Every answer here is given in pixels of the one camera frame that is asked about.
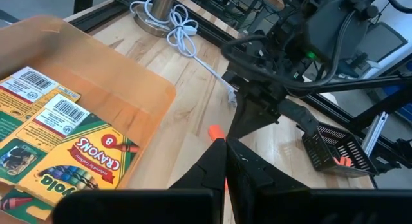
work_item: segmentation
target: black mesh basket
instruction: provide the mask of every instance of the black mesh basket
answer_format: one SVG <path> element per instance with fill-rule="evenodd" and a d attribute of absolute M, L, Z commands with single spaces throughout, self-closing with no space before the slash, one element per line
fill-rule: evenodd
<path fill-rule="evenodd" d="M 356 138 L 349 132 L 332 127 L 322 122 L 315 136 L 302 136 L 303 145 L 316 171 L 340 174 L 356 178 L 368 174 L 376 174 L 376 168 Z M 333 159 L 342 156 L 350 158 L 350 167 L 339 165 Z"/>

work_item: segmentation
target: crayola crayons box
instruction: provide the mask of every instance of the crayola crayons box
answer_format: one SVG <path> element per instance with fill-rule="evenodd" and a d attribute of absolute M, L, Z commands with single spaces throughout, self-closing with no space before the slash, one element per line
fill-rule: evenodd
<path fill-rule="evenodd" d="M 46 220 L 53 207 L 28 193 L 12 189 L 0 200 L 0 210 L 28 223 Z"/>
<path fill-rule="evenodd" d="M 74 102 L 80 98 L 78 93 L 30 67 L 0 81 L 0 141 L 58 93 Z"/>
<path fill-rule="evenodd" d="M 17 184 L 50 205 L 82 189 L 116 189 L 139 146 L 90 114 Z"/>
<path fill-rule="evenodd" d="M 55 95 L 0 143 L 0 182 L 17 183 L 88 115 L 70 99 Z"/>

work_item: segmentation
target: electrical wire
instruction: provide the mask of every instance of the electrical wire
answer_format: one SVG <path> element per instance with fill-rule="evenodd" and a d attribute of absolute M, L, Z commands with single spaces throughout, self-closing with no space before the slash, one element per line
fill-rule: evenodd
<path fill-rule="evenodd" d="M 229 103 L 232 106 L 236 106 L 236 96 L 234 94 L 234 88 L 227 83 L 223 78 L 216 73 L 208 64 L 203 62 L 201 59 L 199 59 L 196 56 L 196 45 L 194 44 L 193 40 L 189 37 L 189 35 L 196 35 L 197 29 L 199 27 L 199 24 L 197 21 L 193 19 L 189 19 L 189 13 L 187 9 L 183 5 L 175 5 L 170 13 L 169 13 L 169 18 L 167 21 L 160 21 L 156 18 L 154 18 L 149 11 L 149 5 L 151 5 L 152 0 L 147 0 L 147 1 L 135 1 L 130 4 L 130 11 L 132 14 L 136 14 L 135 11 L 133 10 L 133 6 L 135 4 L 144 4 L 145 8 L 145 13 L 147 14 L 148 17 L 150 17 L 154 22 L 157 22 L 159 24 L 167 24 L 171 22 L 174 26 L 174 28 L 167 34 L 166 36 L 166 41 L 167 43 L 176 48 L 183 56 L 185 57 L 191 57 L 195 59 L 197 62 L 199 62 L 204 68 L 206 68 L 209 72 L 211 72 L 216 79 L 218 79 L 227 89 L 228 96 L 229 96 Z M 176 10 L 178 8 L 181 8 L 184 12 L 184 16 L 182 17 Z"/>
<path fill-rule="evenodd" d="M 380 17 L 382 16 L 382 12 L 390 5 L 391 3 L 387 3 L 384 8 L 378 13 L 378 15 L 371 20 L 373 24 L 377 24 L 379 22 Z"/>
<path fill-rule="evenodd" d="M 406 13 L 406 14 L 412 14 L 412 8 L 407 8 L 403 5 L 401 5 L 397 0 L 388 0 L 389 3 L 398 11 Z"/>
<path fill-rule="evenodd" d="M 295 93 L 292 93 L 286 86 L 284 86 L 284 88 L 286 89 L 286 91 L 288 92 L 290 96 L 295 97 L 295 98 L 305 98 L 314 92 L 313 90 L 311 90 L 305 95 L 296 95 Z"/>
<path fill-rule="evenodd" d="M 351 22 L 354 15 L 355 15 L 355 11 L 348 14 L 346 16 L 345 20 L 343 21 L 343 23 L 341 25 L 341 28 L 339 30 L 338 38 L 336 40 L 335 48 L 333 49 L 332 67 L 327 72 L 325 77 L 323 77 L 322 79 L 320 79 L 318 81 L 302 83 L 302 82 L 296 82 L 294 80 L 286 79 L 286 78 L 284 78 L 282 76 L 279 76 L 279 75 L 276 75 L 276 74 L 269 74 L 266 71 L 262 70 L 261 68 L 255 66 L 253 64 L 250 64 L 250 63 L 248 63 L 247 61 L 245 61 L 243 59 L 239 59 L 239 58 L 233 56 L 233 54 L 231 54 L 233 46 L 238 45 L 238 44 L 243 44 L 245 42 L 254 41 L 254 40 L 266 39 L 265 36 L 251 35 L 251 36 L 248 36 L 244 39 L 237 39 L 237 40 L 234 40 L 234 41 L 230 41 L 227 44 L 224 44 L 222 46 L 221 52 L 222 52 L 223 56 L 225 56 L 229 61 L 232 61 L 233 63 L 238 64 L 242 67 L 249 68 L 252 71 L 254 71 L 255 73 L 260 74 L 264 77 L 269 77 L 273 80 L 276 80 L 276 81 L 284 84 L 288 88 L 296 89 L 296 90 L 315 89 L 315 88 L 318 88 L 319 86 L 325 85 L 326 83 L 331 81 L 333 76 L 335 75 L 335 73 L 337 71 L 337 65 L 339 63 L 339 57 L 341 55 L 341 48 L 342 48 L 342 44 L 343 44 L 343 39 L 344 39 L 346 30 L 347 30 L 347 28 L 348 28 L 348 26 L 349 26 L 349 24 L 350 24 L 350 22 Z"/>
<path fill-rule="evenodd" d="M 363 0 L 363 1 L 374 2 L 375 0 Z M 398 10 L 399 12 L 403 12 L 406 14 L 412 14 L 412 8 L 407 8 L 403 6 L 397 0 L 388 0 L 388 1 L 394 7 L 394 9 Z"/>
<path fill-rule="evenodd" d="M 322 64 L 321 69 L 318 71 L 316 75 L 316 80 L 319 80 L 322 78 L 325 69 L 326 69 L 326 64 Z"/>
<path fill-rule="evenodd" d="M 314 65 L 315 65 L 316 72 L 319 72 L 319 67 L 317 66 L 316 61 L 313 61 L 313 63 L 314 63 Z"/>

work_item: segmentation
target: white cable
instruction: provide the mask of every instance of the white cable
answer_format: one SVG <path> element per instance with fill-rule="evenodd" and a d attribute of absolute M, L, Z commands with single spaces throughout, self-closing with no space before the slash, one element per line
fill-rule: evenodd
<path fill-rule="evenodd" d="M 145 13 L 148 17 L 150 17 L 154 22 L 158 24 L 167 24 L 172 22 L 174 28 L 167 34 L 166 40 L 169 45 L 175 47 L 183 56 L 185 57 L 192 57 L 196 61 L 198 61 L 204 68 L 209 70 L 223 85 L 226 86 L 228 96 L 229 96 L 229 103 L 236 107 L 236 96 L 234 88 L 227 83 L 223 78 L 216 73 L 208 64 L 203 62 L 196 56 L 196 46 L 193 43 L 193 40 L 189 37 L 191 35 L 196 35 L 197 29 L 199 24 L 197 21 L 189 19 L 189 13 L 187 9 L 182 5 L 176 5 L 171 9 L 169 13 L 169 19 L 167 21 L 159 21 L 158 19 L 154 18 L 149 11 L 149 5 L 152 5 L 150 2 L 152 0 L 147 0 L 146 2 L 142 1 L 135 1 L 130 4 L 130 12 L 135 14 L 133 10 L 133 6 L 136 4 L 144 4 Z M 181 8 L 184 11 L 185 16 L 182 17 L 177 11 L 177 8 Z M 171 41 L 171 37 L 174 37 L 176 42 Z"/>

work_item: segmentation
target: wooden tabletop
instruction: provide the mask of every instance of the wooden tabletop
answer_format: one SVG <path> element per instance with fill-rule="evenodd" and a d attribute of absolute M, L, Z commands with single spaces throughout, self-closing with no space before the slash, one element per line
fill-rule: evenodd
<path fill-rule="evenodd" d="M 237 31 L 192 1 L 179 1 L 217 27 L 237 36 Z M 235 109 L 227 103 L 225 87 L 194 59 L 184 57 L 169 47 L 165 39 L 143 31 L 130 13 L 120 15 L 91 35 L 176 86 L 177 96 L 129 181 L 129 188 L 134 189 L 168 188 L 211 145 L 207 134 L 210 125 L 219 124 L 226 133 L 229 130 Z M 228 61 L 221 55 L 220 49 L 200 36 L 193 37 L 193 41 L 198 50 L 197 56 L 222 75 Z M 335 101 L 331 94 L 324 96 Z M 300 100 L 293 100 L 307 106 Z M 309 109 L 321 122 L 338 126 L 317 110 Z M 264 127 L 241 141 L 267 162 L 309 187 L 373 188 L 367 176 L 351 179 L 316 172 L 304 151 L 301 141 L 303 133 L 285 117 L 281 117 L 279 122 L 279 125 Z M 226 197 L 226 205 L 230 206 L 229 196 Z M 225 221 L 234 222 L 231 209 L 225 211 Z"/>

